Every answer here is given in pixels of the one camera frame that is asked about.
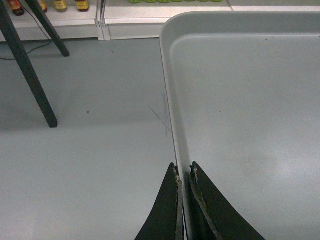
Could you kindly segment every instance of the floor scratch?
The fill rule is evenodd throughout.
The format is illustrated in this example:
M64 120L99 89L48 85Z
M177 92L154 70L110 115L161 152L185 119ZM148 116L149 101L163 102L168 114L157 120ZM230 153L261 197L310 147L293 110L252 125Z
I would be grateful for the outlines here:
M156 114L156 112L148 105L148 107L151 109L151 111L154 113L154 115L156 115L156 117L163 123L163 125L165 126L165 130L169 130L170 133L172 133L171 129L164 123L164 121L162 121L162 119L158 116L158 114Z
M164 107L164 122L165 122L166 126L171 126L170 117L168 114L169 105L168 105L168 101L167 101L167 95L162 94L162 97L163 97L163 107Z

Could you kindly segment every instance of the glass bottle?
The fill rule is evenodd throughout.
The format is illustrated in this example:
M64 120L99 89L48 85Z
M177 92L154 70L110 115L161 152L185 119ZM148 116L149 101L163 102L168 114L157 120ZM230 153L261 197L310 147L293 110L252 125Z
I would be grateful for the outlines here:
M47 5L45 3L45 0L38 0L38 3L41 7L41 9L44 11L44 13L47 13L48 12L48 8L47 8Z
M54 0L55 9L59 13L64 13L68 11L66 0Z
M79 12L88 12L89 11L89 2L88 0L75 0L75 4Z
M14 15L22 16L25 14L25 10L22 8L18 0L7 0Z

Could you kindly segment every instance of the dark metal leg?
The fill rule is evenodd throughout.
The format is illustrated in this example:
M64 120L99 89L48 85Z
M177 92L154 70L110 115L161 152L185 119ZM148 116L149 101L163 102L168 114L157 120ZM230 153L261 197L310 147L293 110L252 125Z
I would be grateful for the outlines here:
M39 82L37 74L31 64L18 33L5 8L3 0L0 0L0 29L18 63L48 125L56 128L58 120L49 104L46 94Z
M64 57L69 57L70 53L56 32L55 28L52 26L46 14L42 11L39 3L36 0L25 0L25 2L29 5L30 9L34 13L34 15L38 18L46 32L51 37L52 41L55 43L57 48L60 50Z
M196 239L265 240L228 202L194 161L189 183Z
M169 165L149 217L135 240L183 240L182 182L177 168Z

